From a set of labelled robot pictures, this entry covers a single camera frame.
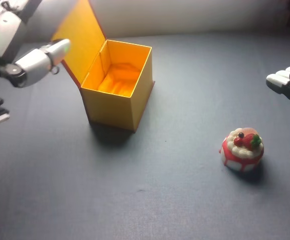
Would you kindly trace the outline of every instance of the miniature cake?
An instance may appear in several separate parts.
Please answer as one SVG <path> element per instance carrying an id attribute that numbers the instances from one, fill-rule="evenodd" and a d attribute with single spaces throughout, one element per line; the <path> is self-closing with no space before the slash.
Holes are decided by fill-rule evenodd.
<path id="1" fill-rule="evenodd" d="M 248 172 L 258 165 L 264 146 L 255 129 L 238 128 L 225 138 L 219 153 L 225 166 L 235 171 Z"/>

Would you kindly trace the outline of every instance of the strawberry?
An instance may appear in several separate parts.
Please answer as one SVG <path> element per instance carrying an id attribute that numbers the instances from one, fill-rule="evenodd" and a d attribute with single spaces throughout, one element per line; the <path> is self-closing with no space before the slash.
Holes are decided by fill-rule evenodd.
<path id="1" fill-rule="evenodd" d="M 250 151 L 253 151 L 255 148 L 257 148 L 260 143 L 261 139 L 257 134 L 248 134 L 243 139 L 243 145 Z"/>
<path id="2" fill-rule="evenodd" d="M 234 144 L 237 146 L 237 147 L 241 147 L 243 146 L 243 139 L 240 138 L 240 137 L 237 137 L 234 139 Z"/>

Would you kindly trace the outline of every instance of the box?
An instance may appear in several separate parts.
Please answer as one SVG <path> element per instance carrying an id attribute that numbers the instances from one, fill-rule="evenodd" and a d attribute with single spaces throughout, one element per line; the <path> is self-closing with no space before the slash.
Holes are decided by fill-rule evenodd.
<path id="1" fill-rule="evenodd" d="M 64 38 L 71 49 L 63 65 L 89 122 L 136 131 L 154 85 L 152 48 L 106 39 L 88 0 L 78 0 L 53 36 Z"/>

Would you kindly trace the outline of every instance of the background wall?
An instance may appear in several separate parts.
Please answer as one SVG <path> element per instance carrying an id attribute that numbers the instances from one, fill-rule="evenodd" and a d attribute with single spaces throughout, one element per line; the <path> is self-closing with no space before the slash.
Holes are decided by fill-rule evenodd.
<path id="1" fill-rule="evenodd" d="M 278 28 L 286 0 L 90 0 L 108 37 Z M 47 41 L 76 0 L 43 0 L 29 41 Z"/>

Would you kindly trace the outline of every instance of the table surface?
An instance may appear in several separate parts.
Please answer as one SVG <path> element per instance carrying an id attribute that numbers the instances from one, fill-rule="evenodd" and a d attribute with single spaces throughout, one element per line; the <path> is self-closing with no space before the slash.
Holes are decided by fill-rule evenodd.
<path id="1" fill-rule="evenodd" d="M 0 240 L 290 239 L 290 100 L 265 84 L 290 66 L 290 34 L 123 41 L 153 47 L 135 134 L 90 126 L 62 67 L 26 89 L 0 79 Z M 239 127 L 265 147 L 247 176 L 218 153 Z"/>

